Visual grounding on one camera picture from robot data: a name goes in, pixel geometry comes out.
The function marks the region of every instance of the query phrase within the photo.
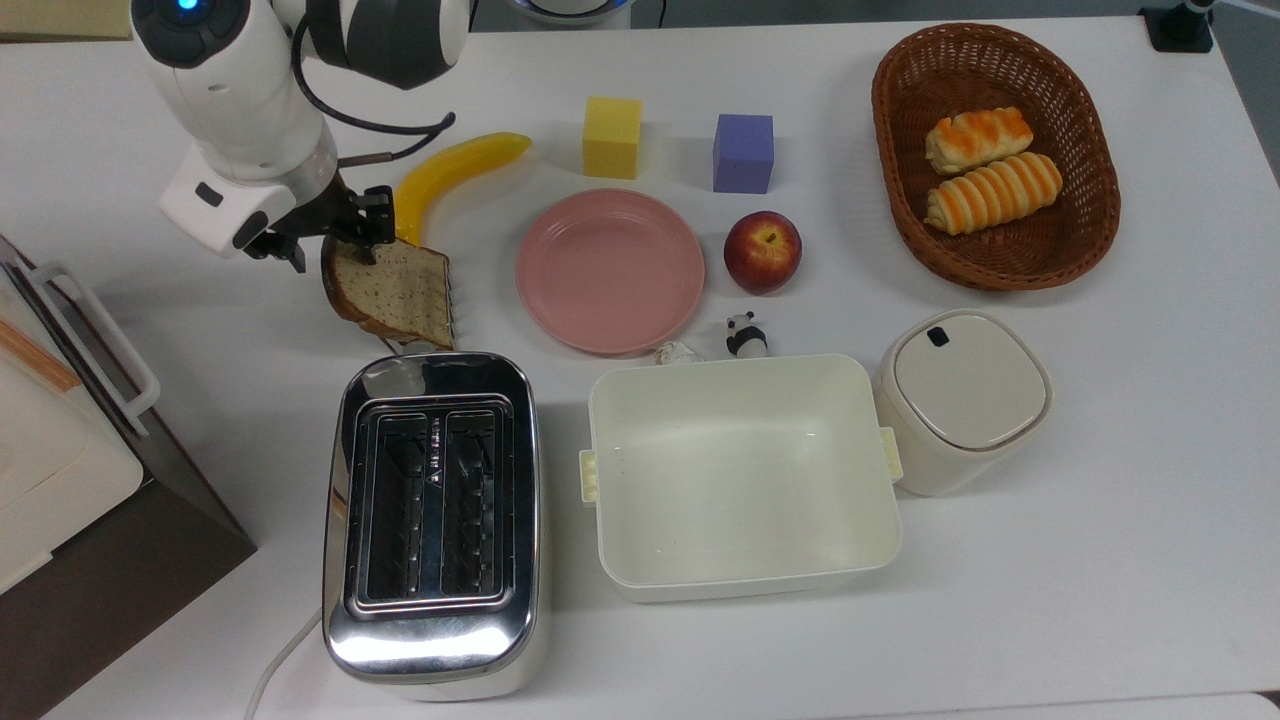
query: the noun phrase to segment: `slice of bread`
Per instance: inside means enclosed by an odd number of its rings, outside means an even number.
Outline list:
[[[375,246],[374,256],[366,265],[360,249],[325,238],[320,277],[338,316],[381,338],[453,350],[448,256],[401,241]]]

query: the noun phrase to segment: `foam block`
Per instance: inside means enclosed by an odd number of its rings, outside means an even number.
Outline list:
[[[721,115],[712,160],[716,192],[768,192],[773,174],[773,115]]]
[[[636,179],[643,104],[622,97],[588,97],[582,122],[582,174]]]

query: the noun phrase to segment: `black cable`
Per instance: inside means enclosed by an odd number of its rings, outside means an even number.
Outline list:
[[[339,158],[338,168],[339,169],[357,168],[360,165],[378,165],[380,163],[393,163],[396,160],[399,160],[401,158],[408,158],[410,155],[426,147],[426,143],[431,142],[433,140],[435,140],[435,135],[429,135],[425,136],[422,140],[419,140],[413,145],[410,145],[404,150],[397,150],[396,152],[370,152],[369,155],[351,155],[348,158]]]
[[[364,120],[364,119],[348,115],[348,114],[346,114],[346,113],[343,113],[340,110],[335,110],[335,109],[330,108],[324,100],[320,100],[319,97],[316,97],[316,94],[311,90],[311,86],[307,85],[306,78],[302,77],[302,38],[305,37],[306,32],[307,32],[307,18],[303,17],[301,20],[298,20],[298,27],[294,28],[294,31],[293,31],[293,44],[289,47],[289,67],[293,68],[293,77],[294,77],[294,79],[298,81],[298,90],[301,90],[302,95],[312,105],[315,105],[321,113],[324,113],[325,115],[329,115],[330,118],[333,118],[335,120],[339,120],[339,122],[343,122],[343,123],[346,123],[348,126],[357,127],[357,128],[361,128],[361,129],[372,131],[372,132],[381,132],[381,133],[388,133],[388,135],[422,135],[422,136],[426,136],[422,140],[419,140],[417,142],[415,142],[412,146],[410,146],[410,147],[407,147],[404,150],[401,150],[399,152],[411,152],[411,151],[417,151],[417,150],[422,149],[422,146],[425,146],[428,142],[431,142],[433,140],[435,140],[442,132],[444,132],[445,129],[448,129],[449,126],[452,126],[454,120],[458,119],[457,115],[454,115],[453,113],[449,113],[449,114],[444,115],[444,118],[442,118],[440,122],[435,123],[434,126],[420,126],[420,127],[388,126],[388,124],[383,124],[383,123],[375,123],[375,122],[371,122],[371,120]],[[397,155],[397,152],[392,152],[389,155]]]

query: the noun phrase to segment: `toy banana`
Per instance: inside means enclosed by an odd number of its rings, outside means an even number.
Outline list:
[[[422,217],[442,195],[520,158],[532,142],[513,132],[495,132],[445,147],[424,160],[396,191],[396,237],[421,247]]]

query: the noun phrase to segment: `stainless steel toaster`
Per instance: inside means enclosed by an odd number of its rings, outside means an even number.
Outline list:
[[[532,395],[509,360],[408,355],[356,375],[325,532],[338,666],[413,700],[524,687],[548,625],[539,470]]]

